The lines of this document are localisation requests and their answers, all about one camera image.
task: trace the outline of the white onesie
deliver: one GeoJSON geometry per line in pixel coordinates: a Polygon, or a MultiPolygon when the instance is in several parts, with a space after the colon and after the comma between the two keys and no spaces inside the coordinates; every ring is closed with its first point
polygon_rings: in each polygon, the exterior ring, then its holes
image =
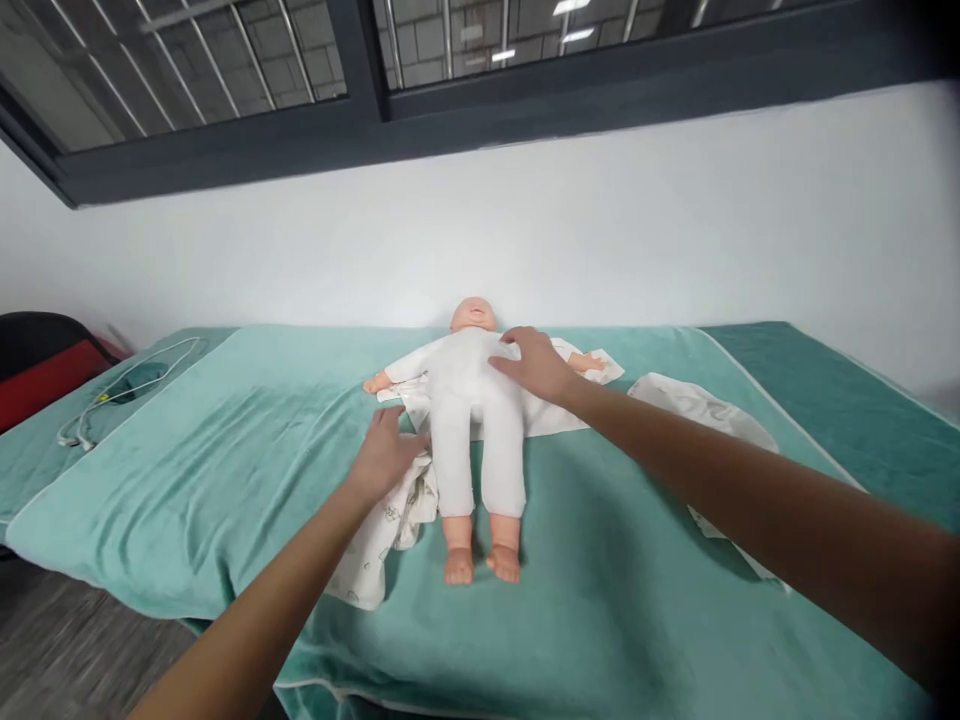
{"type": "Polygon", "coordinates": [[[515,357],[500,333],[468,327],[414,350],[385,368],[394,383],[427,373],[430,433],[440,514],[473,512],[470,422],[483,423],[483,504],[496,515],[520,517],[523,487],[523,408],[520,386],[487,362],[515,357]]]}

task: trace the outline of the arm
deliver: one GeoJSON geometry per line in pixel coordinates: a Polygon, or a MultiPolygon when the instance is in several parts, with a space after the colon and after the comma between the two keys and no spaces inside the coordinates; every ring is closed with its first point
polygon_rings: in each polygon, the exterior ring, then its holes
{"type": "Polygon", "coordinates": [[[771,572],[930,687],[956,613],[958,540],[780,455],[590,383],[546,335],[490,363],[569,410],[771,572]]]}
{"type": "Polygon", "coordinates": [[[131,720],[257,717],[350,540],[426,446],[426,436],[400,437],[402,412],[395,406],[374,414],[347,479],[140,701],[131,720]]]}
{"type": "Polygon", "coordinates": [[[405,382],[415,377],[420,377],[423,375],[424,370],[427,369],[427,360],[429,357],[439,349],[447,337],[449,336],[427,343],[409,355],[403,356],[395,363],[388,365],[363,384],[364,391],[374,395],[381,390],[386,390],[394,383],[405,382]]]}

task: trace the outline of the swaddle cloth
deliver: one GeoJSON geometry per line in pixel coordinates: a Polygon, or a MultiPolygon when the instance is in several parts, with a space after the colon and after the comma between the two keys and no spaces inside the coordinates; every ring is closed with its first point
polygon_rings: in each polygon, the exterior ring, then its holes
{"type": "Polygon", "coordinates": [[[425,494],[422,481],[427,473],[432,477],[431,460],[422,452],[400,484],[363,521],[324,592],[362,610],[374,610],[383,602],[386,588],[383,563],[390,548],[406,550],[417,539],[424,513],[411,513],[411,508],[415,493],[419,490],[425,494]]]}
{"type": "MultiPolygon", "coordinates": [[[[746,440],[764,450],[775,453],[780,451],[776,440],[760,423],[740,408],[714,397],[699,385],[674,380],[658,373],[649,373],[637,380],[627,391],[627,395],[656,405],[674,415],[680,415],[727,435],[746,440]]],[[[689,505],[687,509],[704,537],[727,539],[727,536],[717,530],[703,515],[689,505]]],[[[758,576],[764,580],[777,579],[776,575],[741,550],[739,546],[734,544],[734,547],[758,576]]]]}
{"type": "MultiPolygon", "coordinates": [[[[573,353],[580,353],[580,350],[570,343],[560,338],[551,338],[553,347],[565,361],[570,359],[573,353]]],[[[516,345],[508,346],[519,358],[519,349],[516,345]]],[[[600,385],[606,385],[623,376],[623,368],[606,353],[606,351],[592,350],[590,355],[600,358],[604,361],[603,370],[588,370],[583,376],[591,382],[600,385]]],[[[561,407],[557,407],[546,400],[541,400],[535,395],[531,395],[526,390],[521,393],[523,402],[523,429],[524,437],[540,437],[543,435],[555,435],[561,432],[570,432],[571,430],[583,430],[586,423],[579,420],[575,415],[568,413],[561,407]]],[[[386,402],[388,400],[402,400],[407,408],[407,414],[410,421],[417,429],[417,434],[429,431],[430,418],[430,396],[427,394],[427,376],[420,377],[398,383],[392,387],[381,390],[377,393],[377,400],[386,402]]],[[[483,424],[471,423],[470,439],[483,440],[483,424]]]]}

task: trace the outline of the white wall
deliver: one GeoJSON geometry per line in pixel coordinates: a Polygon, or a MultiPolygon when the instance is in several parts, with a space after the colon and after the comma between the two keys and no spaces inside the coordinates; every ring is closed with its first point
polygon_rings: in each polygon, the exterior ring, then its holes
{"type": "Polygon", "coordinates": [[[144,345],[186,325],[786,319],[960,389],[952,88],[66,210],[0,150],[0,311],[144,345]]]}

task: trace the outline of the dark gray window frame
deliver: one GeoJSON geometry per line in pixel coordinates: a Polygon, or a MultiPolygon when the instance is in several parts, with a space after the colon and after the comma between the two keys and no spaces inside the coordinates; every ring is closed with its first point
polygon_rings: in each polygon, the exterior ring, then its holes
{"type": "Polygon", "coordinates": [[[820,100],[950,70],[882,0],[686,33],[696,3],[668,0],[669,22],[651,40],[390,93],[372,5],[327,2],[347,98],[59,155],[0,91],[0,136],[79,207],[820,100]]]}

